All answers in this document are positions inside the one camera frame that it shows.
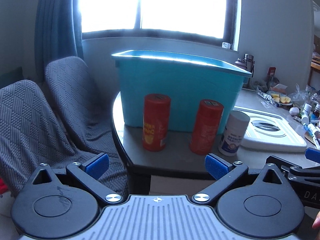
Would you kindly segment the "person's right hand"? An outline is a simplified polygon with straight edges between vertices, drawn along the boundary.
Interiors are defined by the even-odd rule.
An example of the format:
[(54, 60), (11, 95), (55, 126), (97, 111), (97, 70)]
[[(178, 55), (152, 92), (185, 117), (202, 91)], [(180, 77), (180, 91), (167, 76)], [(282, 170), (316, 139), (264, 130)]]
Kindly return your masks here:
[(317, 213), (317, 216), (316, 216), (315, 220), (313, 221), (312, 228), (315, 230), (320, 228), (320, 211)]

